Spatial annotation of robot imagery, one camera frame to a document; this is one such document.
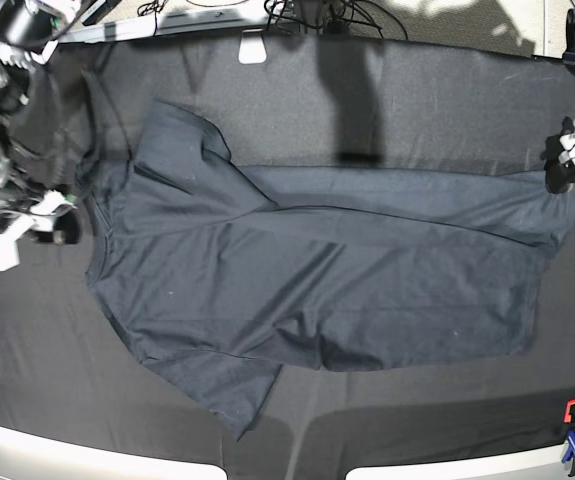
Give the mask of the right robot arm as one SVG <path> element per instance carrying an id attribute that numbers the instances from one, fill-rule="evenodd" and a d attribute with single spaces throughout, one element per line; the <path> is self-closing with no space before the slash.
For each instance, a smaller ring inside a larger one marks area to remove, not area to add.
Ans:
<path id="1" fill-rule="evenodd" d="M 78 22 L 82 1 L 0 1 L 0 235 L 26 220 L 41 243 L 76 244 L 76 201 L 63 185 L 66 134 L 53 130 L 50 151 L 35 152 L 12 138 L 10 124 L 27 107 L 44 74 L 55 116 L 64 119 L 59 87 L 47 64 L 62 36 Z"/>

